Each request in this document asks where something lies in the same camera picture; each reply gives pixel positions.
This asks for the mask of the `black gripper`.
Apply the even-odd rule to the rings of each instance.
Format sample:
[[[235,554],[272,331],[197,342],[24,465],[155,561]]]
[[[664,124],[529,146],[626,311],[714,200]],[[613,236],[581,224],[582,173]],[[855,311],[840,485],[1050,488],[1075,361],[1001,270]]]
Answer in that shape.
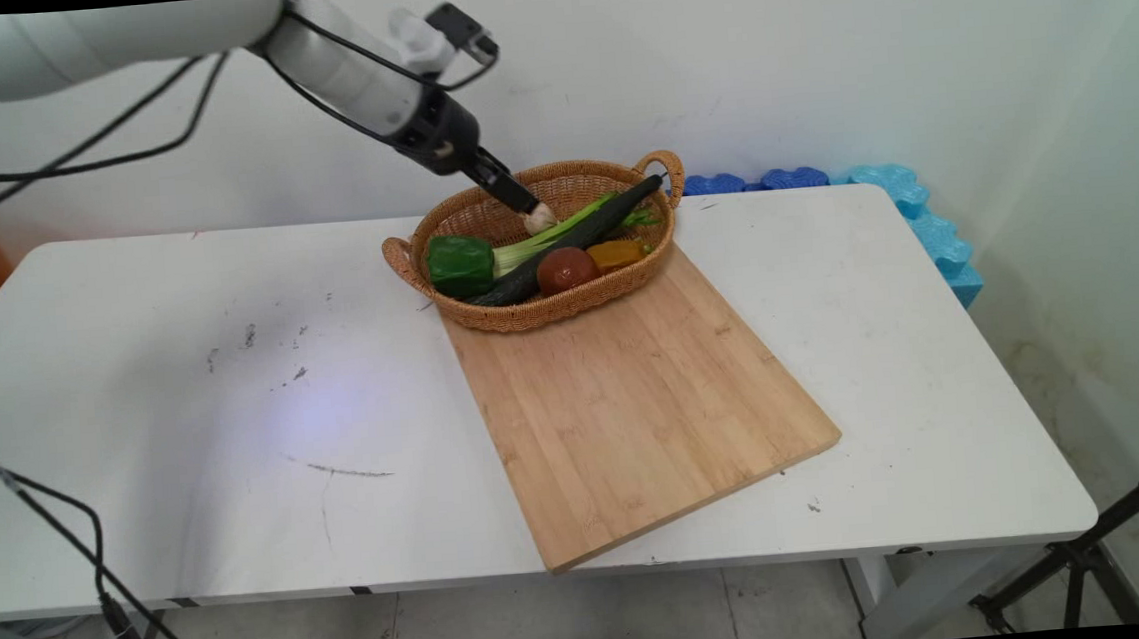
[[[468,177],[513,213],[530,216],[541,203],[502,161],[480,148],[478,122],[445,91],[424,91],[413,115],[393,132],[392,140],[404,158],[435,177]]]

